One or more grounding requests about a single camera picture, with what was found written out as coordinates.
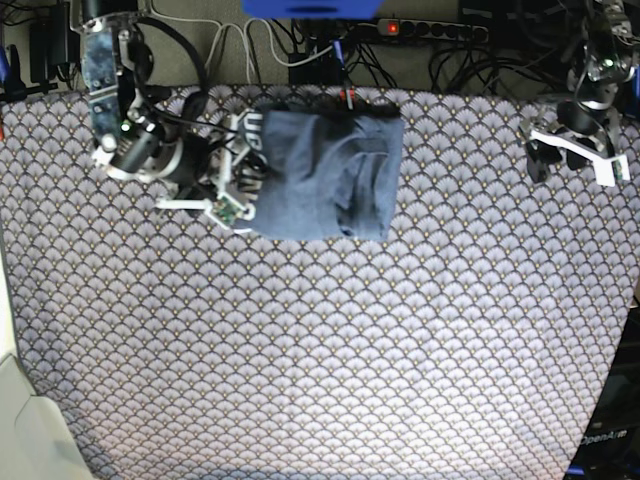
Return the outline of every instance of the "folded shirt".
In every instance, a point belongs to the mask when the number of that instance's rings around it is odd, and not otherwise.
[[[264,113],[269,164],[256,215],[236,228],[280,240],[386,240],[396,208],[404,124],[349,113]]]

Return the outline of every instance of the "scale pattern fabric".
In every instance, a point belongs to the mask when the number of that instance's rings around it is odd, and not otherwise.
[[[207,118],[336,94],[218,87]],[[3,109],[20,356],[97,478],[562,478],[640,273],[637,128],[634,183],[563,167],[534,187],[535,107],[358,94],[407,125],[384,244],[158,215],[162,186],[92,166],[81,95]]]

